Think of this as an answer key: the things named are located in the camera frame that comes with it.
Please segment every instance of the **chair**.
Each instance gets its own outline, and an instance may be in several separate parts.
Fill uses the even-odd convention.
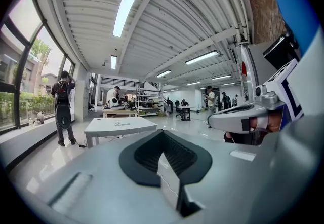
[[[177,100],[174,104],[176,106],[176,112],[178,113],[178,114],[176,114],[176,117],[182,116],[182,110],[178,108],[180,106],[180,102]]]

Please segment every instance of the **shelving unit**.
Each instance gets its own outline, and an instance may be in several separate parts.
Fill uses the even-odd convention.
[[[158,104],[158,107],[155,108],[140,107],[142,105],[152,104],[152,103]],[[159,90],[147,90],[143,88],[137,88],[135,104],[139,116],[145,117],[145,116],[158,115],[159,111],[163,109],[163,92]]]

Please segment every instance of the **desk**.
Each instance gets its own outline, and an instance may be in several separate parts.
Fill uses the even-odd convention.
[[[108,115],[129,115],[130,117],[132,114],[135,114],[135,116],[138,115],[136,110],[112,110],[112,109],[102,110],[103,118],[107,118]]]
[[[93,137],[96,139],[96,145],[98,145],[99,137],[140,133],[148,130],[156,130],[156,127],[156,123],[142,117],[94,118],[85,129],[85,135],[88,148],[91,148],[93,147]]]
[[[178,108],[182,109],[182,121],[190,121],[190,109],[194,107],[179,106]],[[189,112],[189,117],[186,118],[186,110]]]

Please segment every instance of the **pipe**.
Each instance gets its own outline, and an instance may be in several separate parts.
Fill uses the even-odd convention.
[[[245,19],[246,26],[247,26],[247,32],[248,32],[247,41],[250,43],[250,32],[249,32],[249,22],[248,22],[247,10],[246,10],[245,4],[244,4],[244,0],[240,0],[240,2],[243,7],[244,19]]]
[[[224,2],[226,10],[227,10],[227,12],[229,13],[229,16],[232,19],[232,22],[233,22],[234,27],[236,29],[236,41],[239,43],[239,42],[241,42],[241,35],[240,35],[240,32],[239,32],[239,25],[238,25],[238,21],[237,21],[236,15],[234,13],[233,7],[232,7],[231,3],[229,2],[229,0],[222,0],[222,1]]]
[[[247,25],[245,23],[245,19],[244,19],[244,15],[243,15],[243,12],[242,12],[241,4],[239,3],[239,0],[233,0],[233,1],[234,1],[234,4],[235,4],[235,7],[237,9],[239,19],[240,19],[240,21],[242,23],[244,38],[247,40],[248,39]]]

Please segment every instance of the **floor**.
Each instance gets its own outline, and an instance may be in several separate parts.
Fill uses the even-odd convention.
[[[95,113],[100,113],[100,109],[96,109]],[[189,122],[180,120],[179,116],[176,118],[175,113],[168,117],[150,116],[145,118],[157,123],[158,129],[179,131],[197,138],[223,140],[224,132],[208,128],[208,125],[204,122],[206,117],[207,113],[196,114],[192,112],[191,121]],[[88,118],[85,122],[73,124],[74,136],[79,144],[84,144],[86,137],[83,131],[91,119]],[[36,193],[38,187],[51,174],[87,150],[87,148],[71,145],[67,132],[64,131],[63,134],[66,147],[59,146],[57,136],[54,136],[16,166],[10,173],[10,179],[30,192]],[[109,142],[112,139],[113,137],[101,138],[100,144]]]

